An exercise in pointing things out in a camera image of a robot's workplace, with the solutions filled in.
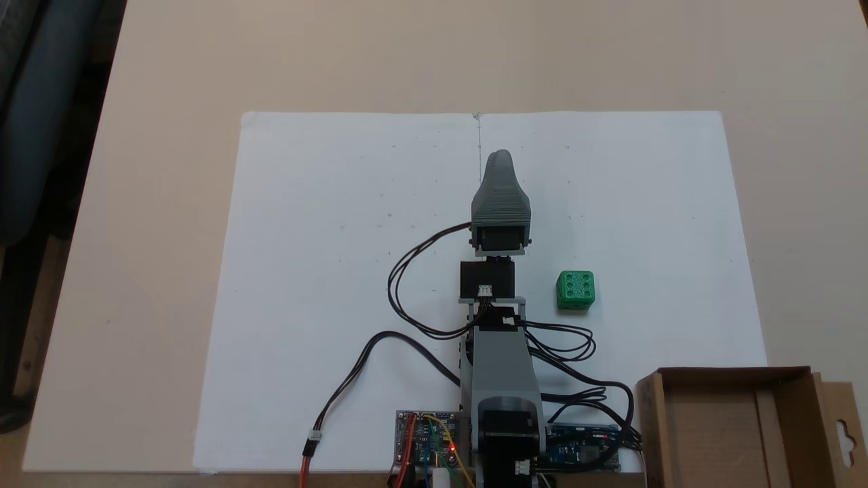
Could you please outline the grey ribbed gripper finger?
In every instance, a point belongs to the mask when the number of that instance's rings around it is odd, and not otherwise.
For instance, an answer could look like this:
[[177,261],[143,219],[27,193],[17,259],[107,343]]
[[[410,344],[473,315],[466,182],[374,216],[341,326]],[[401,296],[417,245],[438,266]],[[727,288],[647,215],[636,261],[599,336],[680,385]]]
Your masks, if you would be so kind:
[[471,225],[530,228],[531,216],[530,200],[520,186],[511,152],[491,152],[471,203]]

